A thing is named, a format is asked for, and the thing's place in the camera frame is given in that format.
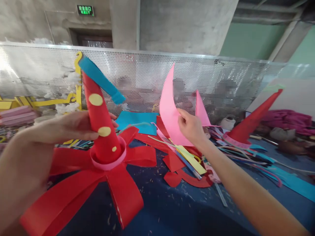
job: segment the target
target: green wall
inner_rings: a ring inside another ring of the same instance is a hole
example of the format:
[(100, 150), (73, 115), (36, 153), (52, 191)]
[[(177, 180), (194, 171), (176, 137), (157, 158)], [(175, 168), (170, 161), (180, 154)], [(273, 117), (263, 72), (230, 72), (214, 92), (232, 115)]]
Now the green wall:
[(231, 23), (220, 56), (267, 60), (285, 29), (284, 25)]
[(309, 30), (289, 62), (315, 65), (315, 26)]

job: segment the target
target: blue foam sheet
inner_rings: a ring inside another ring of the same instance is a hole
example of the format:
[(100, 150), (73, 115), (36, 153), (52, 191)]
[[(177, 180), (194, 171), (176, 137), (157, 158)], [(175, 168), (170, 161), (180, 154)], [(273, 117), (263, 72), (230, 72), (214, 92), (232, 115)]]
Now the blue foam sheet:
[(119, 125), (118, 129), (122, 130), (126, 128), (128, 125), (138, 124), (138, 123), (149, 123), (150, 125), (139, 125), (136, 126), (139, 129), (139, 133), (142, 134), (149, 134), (149, 135), (156, 135), (157, 128), (155, 125), (151, 124), (151, 122), (157, 122), (157, 115), (158, 113), (150, 113), (150, 112), (129, 112), (129, 111), (122, 111), (118, 116), (116, 123)]
[[(283, 185), (287, 186), (288, 188), (292, 189), (298, 194), (306, 197), (307, 199), (315, 202), (315, 186), (314, 185), (276, 166), (271, 166), (270, 168), (267, 168), (267, 170), (276, 174), (283, 181)], [(265, 174), (270, 176), (273, 179), (276, 179), (275, 177), (267, 173)]]

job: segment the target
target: concrete pillar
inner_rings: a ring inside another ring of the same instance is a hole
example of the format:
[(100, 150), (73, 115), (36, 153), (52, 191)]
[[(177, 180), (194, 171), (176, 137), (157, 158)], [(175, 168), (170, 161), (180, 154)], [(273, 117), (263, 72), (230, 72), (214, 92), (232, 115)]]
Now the concrete pillar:
[(137, 50), (137, 0), (110, 0), (113, 46)]
[(140, 50), (219, 55), (238, 0), (141, 0)]

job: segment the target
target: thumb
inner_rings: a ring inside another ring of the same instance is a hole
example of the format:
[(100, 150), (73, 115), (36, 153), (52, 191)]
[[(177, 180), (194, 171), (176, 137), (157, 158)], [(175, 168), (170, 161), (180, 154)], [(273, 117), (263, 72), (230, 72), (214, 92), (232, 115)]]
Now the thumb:
[(186, 112), (183, 109), (177, 108), (177, 111), (180, 113), (180, 115), (185, 119), (189, 119), (189, 116), (191, 116), (191, 114), (189, 114), (188, 112)]
[(186, 121), (182, 116), (178, 117), (178, 126), (180, 129), (182, 129), (186, 126)]

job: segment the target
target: red paper hat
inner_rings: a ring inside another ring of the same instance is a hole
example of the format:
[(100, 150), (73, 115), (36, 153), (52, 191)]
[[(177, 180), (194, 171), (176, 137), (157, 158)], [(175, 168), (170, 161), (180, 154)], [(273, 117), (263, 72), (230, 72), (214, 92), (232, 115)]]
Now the red paper hat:
[(246, 117), (240, 124), (223, 135), (223, 139), (234, 146), (248, 149), (251, 143), (248, 141), (250, 134), (259, 125), (262, 118), (268, 112), (269, 108), (282, 93), (283, 89), (271, 95), (263, 104), (254, 110), (248, 117)]
[(155, 149), (129, 147), (139, 131), (136, 127), (117, 136), (100, 87), (85, 73), (83, 80), (91, 127), (99, 137), (88, 151), (55, 148), (50, 175), (81, 171), (50, 188), (26, 210), (20, 223), (31, 236), (57, 235), (100, 182), (108, 182), (123, 229), (143, 208), (142, 196), (126, 166), (156, 166)]

